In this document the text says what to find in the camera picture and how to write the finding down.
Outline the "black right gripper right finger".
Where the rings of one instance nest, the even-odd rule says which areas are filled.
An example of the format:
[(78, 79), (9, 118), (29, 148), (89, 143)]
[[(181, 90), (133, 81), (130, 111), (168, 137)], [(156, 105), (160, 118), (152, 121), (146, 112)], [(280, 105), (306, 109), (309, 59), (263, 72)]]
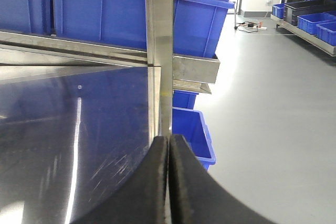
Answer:
[(169, 193), (173, 223), (271, 223), (217, 183), (177, 134), (170, 137)]

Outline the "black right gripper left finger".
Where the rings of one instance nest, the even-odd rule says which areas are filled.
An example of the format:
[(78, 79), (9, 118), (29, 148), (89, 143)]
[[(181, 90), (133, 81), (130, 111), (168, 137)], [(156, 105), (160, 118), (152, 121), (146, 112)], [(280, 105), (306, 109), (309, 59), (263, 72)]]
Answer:
[(156, 136), (134, 173), (73, 223), (165, 223), (168, 138)]

